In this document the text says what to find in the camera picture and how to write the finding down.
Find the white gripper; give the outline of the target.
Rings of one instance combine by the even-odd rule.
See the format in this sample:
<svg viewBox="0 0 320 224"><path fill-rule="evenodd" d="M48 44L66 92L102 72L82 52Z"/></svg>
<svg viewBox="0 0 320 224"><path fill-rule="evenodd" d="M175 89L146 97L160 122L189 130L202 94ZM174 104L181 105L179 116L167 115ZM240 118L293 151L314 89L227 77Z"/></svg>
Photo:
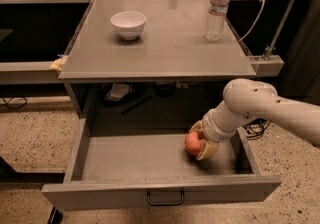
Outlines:
<svg viewBox="0 0 320 224"><path fill-rule="evenodd" d="M203 131L205 137L201 141L200 153L196 156L198 161L211 158L220 148L218 143L229 140L236 132L237 117L233 111L211 109L201 120L195 122L190 131Z"/></svg>

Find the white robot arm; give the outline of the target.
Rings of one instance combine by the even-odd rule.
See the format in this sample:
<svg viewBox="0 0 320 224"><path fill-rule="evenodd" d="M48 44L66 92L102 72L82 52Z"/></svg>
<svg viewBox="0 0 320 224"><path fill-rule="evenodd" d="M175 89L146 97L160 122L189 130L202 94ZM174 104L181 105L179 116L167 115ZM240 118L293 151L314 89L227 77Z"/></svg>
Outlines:
<svg viewBox="0 0 320 224"><path fill-rule="evenodd" d="M222 102L191 127L185 138L185 149L198 161L209 159L239 127L257 118L320 145L319 106L280 97L265 82L234 79L225 86Z"/></svg>

